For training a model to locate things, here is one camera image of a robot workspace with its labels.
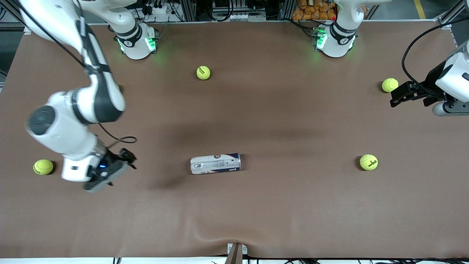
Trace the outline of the white and blue tennis can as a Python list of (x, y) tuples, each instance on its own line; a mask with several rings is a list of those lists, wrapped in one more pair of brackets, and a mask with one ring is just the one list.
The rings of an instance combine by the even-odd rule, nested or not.
[(231, 153), (193, 157), (190, 160), (190, 169), (194, 175), (236, 172), (241, 170), (241, 156), (239, 153)]

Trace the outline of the bag of orange items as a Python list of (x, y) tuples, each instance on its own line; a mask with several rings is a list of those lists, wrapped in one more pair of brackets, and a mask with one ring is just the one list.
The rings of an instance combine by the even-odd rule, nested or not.
[(332, 0), (296, 0), (291, 19), (299, 20), (336, 20), (338, 6)]

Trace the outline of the brown table cover mat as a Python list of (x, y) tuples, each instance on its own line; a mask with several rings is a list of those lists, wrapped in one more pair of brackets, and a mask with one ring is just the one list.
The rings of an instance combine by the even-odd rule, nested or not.
[[(89, 79), (24, 35), (0, 92), (0, 258), (214, 256), (233, 242), (262, 258), (469, 257), (469, 117), (390, 107), (380, 89), (406, 81), (405, 49), (435, 24), (364, 22), (337, 59), (289, 22), (175, 24), (139, 61), (94, 26), (127, 102), (104, 126), (139, 139), (113, 148), (136, 169), (96, 193), (61, 179), (62, 156), (26, 131), (51, 94)], [(192, 174), (191, 158), (231, 153), (241, 170)], [(33, 171), (42, 159), (48, 175)]]

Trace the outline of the white power strip with plugs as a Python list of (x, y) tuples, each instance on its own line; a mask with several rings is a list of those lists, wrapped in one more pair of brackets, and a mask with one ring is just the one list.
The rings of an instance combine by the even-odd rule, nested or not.
[(169, 5), (167, 0), (141, 0), (144, 15), (167, 15)]

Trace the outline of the long white power strip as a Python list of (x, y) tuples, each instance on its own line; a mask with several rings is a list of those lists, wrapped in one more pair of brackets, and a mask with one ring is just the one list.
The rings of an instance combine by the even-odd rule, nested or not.
[(254, 21), (263, 17), (263, 14), (260, 14), (258, 12), (254, 13), (233, 13), (233, 14), (228, 14), (228, 13), (212, 13), (212, 17), (216, 21), (230, 21), (230, 22), (248, 22), (248, 21)]

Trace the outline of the aluminium frame profile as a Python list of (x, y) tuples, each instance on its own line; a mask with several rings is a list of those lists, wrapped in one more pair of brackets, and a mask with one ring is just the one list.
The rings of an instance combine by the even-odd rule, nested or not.
[(0, 32), (20, 32), (25, 28), (19, 0), (0, 0)]
[(440, 25), (451, 23), (462, 13), (469, 14), (469, 0), (458, 0), (456, 5), (438, 17), (438, 22)]

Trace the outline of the metal table edge bracket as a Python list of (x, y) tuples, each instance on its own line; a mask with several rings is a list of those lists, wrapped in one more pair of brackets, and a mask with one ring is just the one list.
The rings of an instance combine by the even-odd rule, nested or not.
[(227, 244), (227, 258), (225, 264), (243, 264), (243, 259), (248, 254), (245, 244), (229, 243)]

